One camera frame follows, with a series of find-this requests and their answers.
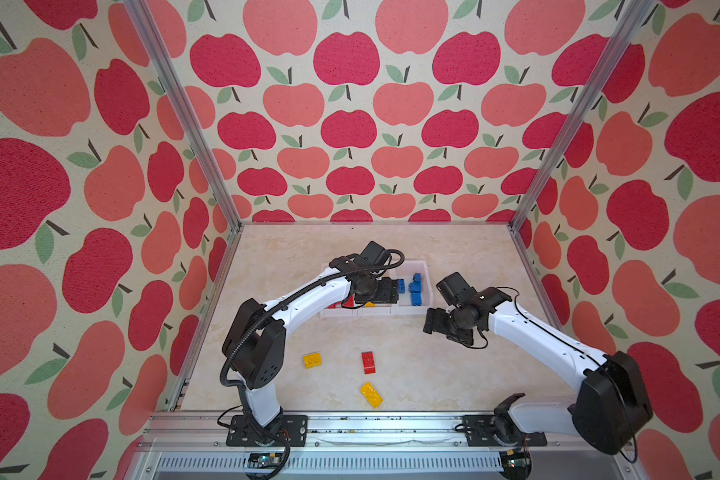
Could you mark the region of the white three-compartment bin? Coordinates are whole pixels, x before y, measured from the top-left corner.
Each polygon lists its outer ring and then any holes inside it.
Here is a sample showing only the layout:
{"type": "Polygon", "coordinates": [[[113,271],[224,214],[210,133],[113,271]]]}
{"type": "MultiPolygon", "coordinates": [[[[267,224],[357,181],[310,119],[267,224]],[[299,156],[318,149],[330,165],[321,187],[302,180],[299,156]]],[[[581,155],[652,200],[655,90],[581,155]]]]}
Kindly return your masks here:
{"type": "Polygon", "coordinates": [[[349,317],[369,317],[369,316],[414,316],[423,319],[426,316],[426,312],[433,306],[434,294],[433,285],[429,275],[429,269],[424,259],[407,259],[404,263],[395,269],[390,269],[384,276],[388,276],[392,279],[403,279],[406,284],[406,292],[399,295],[397,304],[378,304],[375,308],[358,308],[358,309],[345,309],[340,305],[334,304],[333,306],[322,310],[319,316],[325,318],[349,318],[349,317]],[[413,275],[420,273],[422,275],[422,306],[412,306],[409,287],[414,285],[413,275]]]}

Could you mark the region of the yellow lego brick bottom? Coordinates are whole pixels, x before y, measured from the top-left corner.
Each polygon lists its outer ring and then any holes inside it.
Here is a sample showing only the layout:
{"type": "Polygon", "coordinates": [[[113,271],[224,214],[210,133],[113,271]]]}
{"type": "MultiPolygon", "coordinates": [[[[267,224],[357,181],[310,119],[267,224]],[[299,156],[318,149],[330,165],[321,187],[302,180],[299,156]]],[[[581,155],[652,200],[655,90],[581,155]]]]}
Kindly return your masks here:
{"type": "Polygon", "coordinates": [[[371,383],[366,382],[360,388],[360,392],[373,409],[377,409],[382,405],[383,398],[371,383]]]}

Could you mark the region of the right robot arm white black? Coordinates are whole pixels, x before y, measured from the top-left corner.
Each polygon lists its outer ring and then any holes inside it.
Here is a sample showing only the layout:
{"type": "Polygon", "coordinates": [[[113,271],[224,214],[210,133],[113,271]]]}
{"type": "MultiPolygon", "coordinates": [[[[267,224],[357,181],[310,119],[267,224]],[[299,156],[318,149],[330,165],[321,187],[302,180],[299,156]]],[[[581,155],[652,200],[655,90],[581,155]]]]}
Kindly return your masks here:
{"type": "Polygon", "coordinates": [[[424,332],[468,349],[476,335],[492,332],[551,369],[573,392],[547,399],[510,395],[484,428],[498,444],[515,446],[530,434],[557,433],[577,435],[595,450],[616,455],[635,443],[652,419],[639,365],[628,354],[606,353],[540,321],[520,307],[512,287],[478,291],[453,274],[436,288],[449,307],[429,309],[424,332]]]}

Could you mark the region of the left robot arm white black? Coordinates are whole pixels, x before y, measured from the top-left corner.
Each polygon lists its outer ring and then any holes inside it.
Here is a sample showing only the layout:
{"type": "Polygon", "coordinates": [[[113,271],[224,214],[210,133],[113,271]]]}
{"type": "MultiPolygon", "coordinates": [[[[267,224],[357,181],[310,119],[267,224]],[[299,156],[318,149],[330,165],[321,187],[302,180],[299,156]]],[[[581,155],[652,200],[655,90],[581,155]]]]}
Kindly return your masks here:
{"type": "Polygon", "coordinates": [[[280,429],[283,409],[274,379],[282,370],[289,336],[306,321],[349,298],[361,305],[378,298],[396,302],[396,284],[382,277],[401,266],[405,256],[374,243],[369,247],[369,253],[333,259],[315,279],[284,296],[267,302],[250,298],[240,305],[222,344],[219,381],[238,391],[248,425],[272,434],[280,429]]]}

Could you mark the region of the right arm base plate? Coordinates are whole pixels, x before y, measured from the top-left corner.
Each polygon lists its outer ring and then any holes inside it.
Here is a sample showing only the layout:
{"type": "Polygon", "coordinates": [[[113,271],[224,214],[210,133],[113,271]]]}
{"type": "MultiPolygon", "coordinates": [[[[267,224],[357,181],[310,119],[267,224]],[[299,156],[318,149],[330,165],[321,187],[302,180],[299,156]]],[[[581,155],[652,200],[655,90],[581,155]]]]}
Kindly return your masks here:
{"type": "Polygon", "coordinates": [[[524,433],[508,418],[495,415],[465,415],[454,427],[469,447],[545,447],[543,433],[524,433]]]}

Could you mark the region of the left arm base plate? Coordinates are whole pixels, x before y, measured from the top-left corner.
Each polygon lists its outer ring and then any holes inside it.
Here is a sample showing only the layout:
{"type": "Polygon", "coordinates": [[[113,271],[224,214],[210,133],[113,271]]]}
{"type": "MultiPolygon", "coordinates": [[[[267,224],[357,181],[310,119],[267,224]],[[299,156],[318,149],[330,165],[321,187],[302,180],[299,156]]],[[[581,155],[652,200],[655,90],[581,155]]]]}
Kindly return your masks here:
{"type": "Polygon", "coordinates": [[[307,415],[278,415],[266,426],[255,420],[249,421],[245,415],[232,418],[228,428],[226,445],[229,447],[304,447],[308,430],[307,415]]]}

